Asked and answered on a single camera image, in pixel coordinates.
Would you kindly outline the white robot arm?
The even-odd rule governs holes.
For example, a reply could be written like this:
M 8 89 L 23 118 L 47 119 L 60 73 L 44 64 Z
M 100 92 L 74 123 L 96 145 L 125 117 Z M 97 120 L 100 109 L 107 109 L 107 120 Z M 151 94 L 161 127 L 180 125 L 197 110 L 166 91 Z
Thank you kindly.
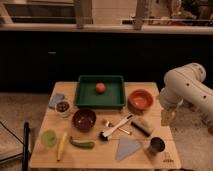
M 203 84 L 206 70 L 199 63 L 189 63 L 169 70 L 164 75 L 165 87 L 158 99 L 162 106 L 161 125 L 169 126 L 174 118 L 174 111 L 188 101 L 204 114 L 213 116 L 213 89 Z

